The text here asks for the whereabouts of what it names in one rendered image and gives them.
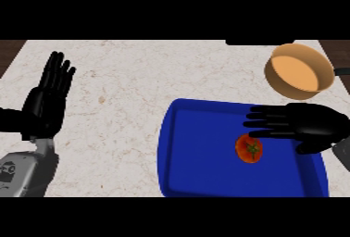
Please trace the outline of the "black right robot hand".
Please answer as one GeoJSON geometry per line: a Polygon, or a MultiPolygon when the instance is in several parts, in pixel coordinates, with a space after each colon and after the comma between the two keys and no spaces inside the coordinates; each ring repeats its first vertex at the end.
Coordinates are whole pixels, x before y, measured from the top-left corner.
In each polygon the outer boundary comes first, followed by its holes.
{"type": "Polygon", "coordinates": [[[328,106],[288,103],[252,106],[244,126],[252,138],[294,139],[300,155],[317,154],[350,136],[350,118],[328,106]]]}

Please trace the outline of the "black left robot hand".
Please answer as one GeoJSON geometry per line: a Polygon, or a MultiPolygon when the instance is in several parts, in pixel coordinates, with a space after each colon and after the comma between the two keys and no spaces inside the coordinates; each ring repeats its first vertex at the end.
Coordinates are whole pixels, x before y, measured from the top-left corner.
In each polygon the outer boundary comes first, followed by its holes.
{"type": "Polygon", "coordinates": [[[38,86],[28,92],[21,110],[0,107],[0,132],[19,132],[22,140],[52,139],[60,131],[75,68],[65,54],[53,51],[38,86]]]}

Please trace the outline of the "orange pot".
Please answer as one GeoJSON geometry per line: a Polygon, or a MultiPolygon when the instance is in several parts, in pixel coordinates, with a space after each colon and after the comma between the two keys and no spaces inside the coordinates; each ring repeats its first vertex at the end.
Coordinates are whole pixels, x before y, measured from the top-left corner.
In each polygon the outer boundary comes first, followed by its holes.
{"type": "Polygon", "coordinates": [[[282,44],[272,52],[264,74],[272,89],[282,96],[306,100],[332,86],[337,76],[350,76],[350,67],[335,68],[311,47],[282,44]]]}

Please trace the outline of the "red tomato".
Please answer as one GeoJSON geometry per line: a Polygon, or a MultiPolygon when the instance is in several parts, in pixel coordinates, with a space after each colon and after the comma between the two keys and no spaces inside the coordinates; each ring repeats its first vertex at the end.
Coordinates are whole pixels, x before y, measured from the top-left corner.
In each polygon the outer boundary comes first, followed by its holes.
{"type": "Polygon", "coordinates": [[[245,163],[257,163],[263,156],[263,143],[248,134],[242,134],[235,141],[235,153],[245,163]]]}

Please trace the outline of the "blue tray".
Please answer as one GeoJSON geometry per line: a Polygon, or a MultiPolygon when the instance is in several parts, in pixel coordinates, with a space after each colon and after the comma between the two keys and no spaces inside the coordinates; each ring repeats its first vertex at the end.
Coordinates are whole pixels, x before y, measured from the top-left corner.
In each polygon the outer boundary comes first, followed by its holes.
{"type": "Polygon", "coordinates": [[[264,139],[263,156],[246,163],[235,142],[251,105],[177,99],[158,136],[156,172],[162,195],[326,197],[322,156],[295,153],[295,140],[264,139]]]}

